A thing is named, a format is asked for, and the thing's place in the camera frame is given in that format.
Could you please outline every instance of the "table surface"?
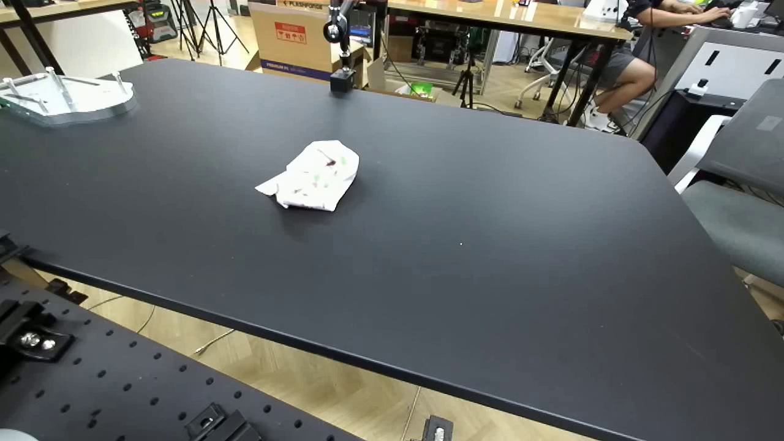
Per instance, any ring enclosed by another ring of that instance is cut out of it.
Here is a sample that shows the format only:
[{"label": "table surface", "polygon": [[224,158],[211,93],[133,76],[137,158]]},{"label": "table surface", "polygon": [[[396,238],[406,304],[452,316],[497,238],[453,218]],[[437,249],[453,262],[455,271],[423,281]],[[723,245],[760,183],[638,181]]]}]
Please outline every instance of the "table surface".
[{"label": "table surface", "polygon": [[518,0],[389,0],[388,6],[396,11],[497,25],[505,28],[540,28],[617,40],[633,39],[633,32],[614,26],[614,22],[584,17],[584,6],[568,4],[532,1],[529,6],[520,6]]},{"label": "table surface", "polygon": [[[135,0],[82,0],[82,1],[60,1],[47,6],[26,6],[35,22],[67,20],[78,14],[99,14],[105,10],[123,10],[137,4]],[[14,26],[20,17],[12,6],[0,6],[0,26]]]},{"label": "table surface", "polygon": [[[784,345],[633,140],[184,60],[129,116],[0,114],[33,262],[594,435],[777,437]],[[336,212],[256,186],[312,140]]]}]

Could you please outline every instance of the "tripod leg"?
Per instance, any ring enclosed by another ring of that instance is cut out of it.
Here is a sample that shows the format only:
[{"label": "tripod leg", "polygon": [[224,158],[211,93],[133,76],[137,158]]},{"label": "tripod leg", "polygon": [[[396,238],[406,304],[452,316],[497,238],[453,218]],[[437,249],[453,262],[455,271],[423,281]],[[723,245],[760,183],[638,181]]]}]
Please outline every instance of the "tripod leg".
[{"label": "tripod leg", "polygon": [[455,87],[452,89],[453,94],[459,94],[459,89],[461,89],[461,82],[464,82],[464,74],[461,74],[461,77],[459,77],[459,82],[455,82]]},{"label": "tripod leg", "polygon": [[220,10],[216,6],[214,10],[214,26],[216,26],[216,50],[218,50],[218,64],[224,65],[224,53],[225,53],[225,48],[224,48],[224,39],[220,39],[220,22],[218,22],[218,17],[216,14],[220,14]]},{"label": "tripod leg", "polygon": [[225,22],[227,32],[235,36],[233,40],[237,40],[237,44],[244,48],[244,53],[249,53],[248,47],[244,47],[244,40],[243,40],[240,34],[235,32],[235,26],[225,20],[225,14],[220,14],[220,20]]},{"label": "tripod leg", "polygon": [[472,108],[472,74],[467,71],[467,108]]}]

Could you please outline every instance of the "black object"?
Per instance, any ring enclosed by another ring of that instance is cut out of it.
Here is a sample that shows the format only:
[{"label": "black object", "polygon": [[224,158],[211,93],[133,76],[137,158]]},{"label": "black object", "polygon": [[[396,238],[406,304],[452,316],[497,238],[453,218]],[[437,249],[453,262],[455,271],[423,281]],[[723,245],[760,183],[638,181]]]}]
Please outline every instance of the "black object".
[{"label": "black object", "polygon": [[[35,437],[356,441],[274,397],[208,370],[0,271],[0,301],[40,304],[73,334],[57,361],[0,355],[2,428]],[[216,418],[193,428],[199,417]]]},{"label": "black object", "polygon": [[352,87],[352,58],[350,58],[350,0],[333,0],[329,20],[324,25],[324,39],[341,44],[341,67],[330,74],[330,89],[342,94]]},{"label": "black object", "polygon": [[4,230],[0,230],[0,265],[17,259],[20,254],[22,246]]},{"label": "black object", "polygon": [[695,97],[689,89],[671,89],[639,142],[668,172],[711,114],[736,114],[743,102],[723,94]]},{"label": "black object", "polygon": [[22,0],[25,6],[47,6],[52,0]]},{"label": "black object", "polygon": [[[133,116],[0,116],[0,225],[36,266],[597,437],[779,437],[781,339],[638,142],[188,60],[123,77]],[[362,158],[336,212],[256,190],[312,140]]]},{"label": "black object", "polygon": [[329,77],[329,87],[339,94],[350,93],[352,87],[352,67],[342,65],[339,71],[330,74]]},{"label": "black object", "polygon": [[423,25],[416,32],[414,47],[418,48],[414,53],[418,58],[418,64],[423,64],[423,60],[464,64],[464,50],[459,50],[459,47],[461,47],[461,34],[459,32],[429,28]]},{"label": "black object", "polygon": [[14,352],[41,361],[57,359],[73,338],[47,328],[52,322],[53,316],[45,314],[41,304],[0,298],[2,358],[9,358],[9,352]]},{"label": "black object", "polygon": [[453,437],[453,424],[442,417],[429,417],[423,421],[422,441],[452,441]]},{"label": "black object", "polygon": [[[230,40],[227,47],[224,44],[224,34],[220,34],[220,22],[224,26],[230,32]],[[224,64],[224,55],[230,50],[233,44],[240,44],[248,53],[248,47],[244,40],[240,39],[240,34],[235,32],[235,26],[225,20],[225,14],[220,11],[220,6],[216,6],[216,0],[211,0],[211,6],[207,10],[207,17],[200,22],[200,36],[199,36],[199,44],[197,44],[197,53],[203,50],[203,40],[208,40],[216,50],[218,50],[218,60]]]},{"label": "black object", "polygon": [[471,47],[471,32],[466,32],[466,50],[467,50],[467,64],[461,71],[461,77],[459,77],[459,82],[455,82],[455,87],[452,93],[461,94],[461,108],[472,108],[476,48]]},{"label": "black object", "polygon": [[743,0],[711,0],[711,1],[705,4],[705,10],[714,10],[714,6],[736,10],[736,6],[739,6],[739,1],[743,1]]},{"label": "black object", "polygon": [[60,60],[53,58],[50,44],[45,40],[41,32],[35,26],[33,17],[30,17],[30,10],[25,6],[22,0],[8,0],[17,17],[20,17],[20,26],[22,26],[22,34],[25,39],[30,40],[33,50],[40,55],[40,60],[45,65],[52,65],[53,74],[64,74],[64,67],[60,65]]},{"label": "black object", "polygon": [[191,441],[265,441],[240,412],[227,413],[220,404],[208,404],[187,425]]}]

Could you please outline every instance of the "white cloth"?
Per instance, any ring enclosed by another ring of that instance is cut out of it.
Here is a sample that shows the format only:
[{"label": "white cloth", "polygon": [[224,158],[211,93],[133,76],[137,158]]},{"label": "white cloth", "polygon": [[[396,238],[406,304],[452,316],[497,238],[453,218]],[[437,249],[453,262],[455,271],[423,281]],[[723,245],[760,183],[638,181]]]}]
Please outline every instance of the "white cloth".
[{"label": "white cloth", "polygon": [[339,140],[319,140],[296,154],[286,169],[256,186],[282,208],[336,211],[361,169],[361,157]]}]

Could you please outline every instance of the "white object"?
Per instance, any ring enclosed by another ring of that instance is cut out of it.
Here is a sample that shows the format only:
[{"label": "white object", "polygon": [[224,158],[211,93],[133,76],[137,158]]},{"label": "white object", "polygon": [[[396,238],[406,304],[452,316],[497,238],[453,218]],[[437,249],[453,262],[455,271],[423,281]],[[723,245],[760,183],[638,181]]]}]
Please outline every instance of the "white object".
[{"label": "white object", "polygon": [[[36,25],[53,58],[69,76],[109,76],[142,64],[140,48],[133,40],[123,10],[40,22]],[[41,60],[33,50],[22,28],[4,28],[20,48],[30,71],[41,71]],[[20,76],[12,58],[0,48],[0,76]]]},{"label": "white object", "polygon": [[282,208],[336,211],[358,175],[361,157],[339,140],[319,140],[301,148],[286,172],[256,186]]},{"label": "white object", "polygon": [[747,99],[766,77],[784,76],[784,64],[777,64],[781,55],[781,50],[772,48],[703,40],[676,87],[687,89],[705,77],[711,94]]},{"label": "white object", "polygon": [[584,17],[621,22],[628,6],[629,6],[628,0],[590,0]]},{"label": "white object", "polygon": [[124,114],[133,82],[57,76],[52,67],[22,77],[2,77],[0,102],[36,125],[75,125]]},{"label": "white object", "polygon": [[671,165],[671,172],[666,173],[668,183],[683,192],[687,186],[693,181],[701,158],[708,154],[717,129],[730,123],[733,116],[727,114],[711,114],[705,119],[705,125],[701,126],[701,132],[693,137],[693,142],[689,145],[687,154],[679,158],[676,165]]},{"label": "white object", "polygon": [[736,6],[730,22],[736,28],[757,26],[769,1],[743,1]]},{"label": "white object", "polygon": [[518,50],[520,34],[518,32],[497,32],[492,64],[509,64]]},{"label": "white object", "polygon": [[14,428],[0,428],[0,441],[36,441],[25,430],[14,430]]}]

